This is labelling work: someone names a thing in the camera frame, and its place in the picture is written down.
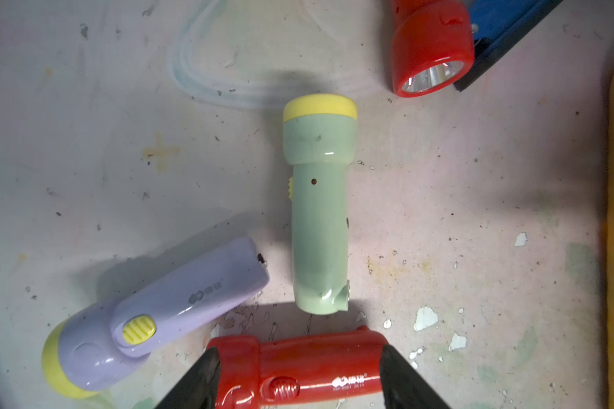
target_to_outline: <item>paint chip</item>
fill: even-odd
[[[439,321],[439,317],[434,313],[432,308],[423,306],[416,313],[416,322],[414,323],[414,331],[421,331],[427,327],[431,327]]]
[[[514,242],[514,247],[522,247],[527,242],[528,242],[528,235],[525,232],[523,232],[516,237],[516,241]]]
[[[455,332],[455,335],[452,336],[452,341],[450,341],[450,345],[448,346],[448,352],[453,352],[461,348],[466,348],[466,337],[458,335]]]
[[[214,329],[213,329],[213,330],[211,330],[211,332],[209,333],[209,337],[210,337],[211,339],[214,339],[214,338],[218,337],[220,330],[221,330],[221,326],[220,326],[220,325],[218,325],[218,324],[216,324],[216,326],[214,327]]]

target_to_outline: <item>printed logo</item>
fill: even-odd
[[[221,288],[222,288],[222,283],[218,282],[218,283],[208,286],[206,289],[198,290],[197,292],[194,292],[193,294],[191,294],[191,297],[188,298],[188,303],[196,304],[198,301],[205,298],[205,296],[210,295],[214,291],[220,290]]]
[[[356,383],[364,383],[364,375],[340,376],[332,381],[332,386],[341,388],[346,385],[355,385]]]

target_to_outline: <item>blue object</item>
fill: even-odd
[[[478,31],[475,63],[455,83],[462,91],[491,68],[562,0],[476,0],[470,7],[471,22]]]

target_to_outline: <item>paint stain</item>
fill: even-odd
[[[436,368],[445,376],[457,380],[468,376],[464,354],[454,351],[449,352],[448,344],[434,344],[430,349],[439,362]]]
[[[177,156],[180,153],[180,147],[164,146],[164,135],[161,132],[155,132],[155,147],[143,149],[144,160],[155,160],[157,172],[162,173],[168,168],[167,157]]]
[[[82,23],[80,24],[80,34],[84,37],[85,40],[89,39],[89,26]]]
[[[544,233],[553,233],[557,230],[557,226],[559,226],[557,205],[551,195],[537,192],[534,213],[537,215],[537,220],[541,224]]]
[[[513,364],[516,369],[522,369],[530,362],[534,355],[534,351],[537,349],[537,344],[539,344],[537,331],[534,327],[530,327],[524,332],[523,337],[518,341],[518,345],[516,345],[516,356]]]
[[[414,322],[414,331],[422,331],[428,327],[432,327],[439,322],[439,316],[434,310],[428,306],[423,306],[416,313],[416,321]]]
[[[154,406],[155,402],[152,400],[152,398],[146,398],[136,402],[134,406],[132,406],[132,409],[152,409]]]
[[[421,270],[425,271],[428,274],[432,273],[432,261],[426,259],[424,262],[422,262]]]
[[[582,243],[567,244],[565,271],[581,289],[592,294],[599,293],[598,255],[590,246]]]
[[[374,275],[378,282],[386,277],[398,278],[407,271],[404,266],[397,266],[391,260],[385,259],[385,261],[380,262],[370,257],[366,258],[366,267],[368,273]]]
[[[498,380],[498,372],[493,366],[482,365],[477,369],[477,377],[485,383],[495,383]]]
[[[528,242],[528,234],[523,232],[516,236],[514,247],[523,247]]]

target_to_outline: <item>dirt speck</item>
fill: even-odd
[[[82,23],[80,24],[80,34],[84,37],[85,40],[89,39],[89,26]]]

